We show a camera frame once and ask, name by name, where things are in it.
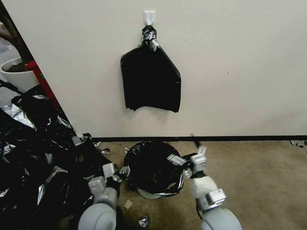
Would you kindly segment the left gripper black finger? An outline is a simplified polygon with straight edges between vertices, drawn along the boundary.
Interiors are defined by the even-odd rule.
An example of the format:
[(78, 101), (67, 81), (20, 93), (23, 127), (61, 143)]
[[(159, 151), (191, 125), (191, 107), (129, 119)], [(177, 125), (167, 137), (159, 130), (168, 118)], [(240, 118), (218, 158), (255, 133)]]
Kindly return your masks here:
[(129, 166), (123, 166), (121, 170), (118, 172), (118, 177), (120, 180), (127, 180), (130, 175), (130, 167)]

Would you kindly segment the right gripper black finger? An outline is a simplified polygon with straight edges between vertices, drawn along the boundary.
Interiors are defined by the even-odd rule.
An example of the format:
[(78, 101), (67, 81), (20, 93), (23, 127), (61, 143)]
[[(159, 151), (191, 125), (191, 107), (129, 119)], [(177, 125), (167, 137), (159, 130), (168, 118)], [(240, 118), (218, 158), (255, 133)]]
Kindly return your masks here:
[(190, 134), (192, 141), (194, 142), (194, 144), (196, 145), (198, 152), (198, 155), (205, 155), (206, 154), (206, 150), (207, 150), (207, 146), (204, 146), (201, 144), (201, 142), (198, 140), (198, 138), (196, 138), (196, 136), (194, 134)]
[(167, 157), (167, 160), (175, 166), (183, 166), (186, 164), (186, 160), (177, 156), (175, 154), (171, 154)]

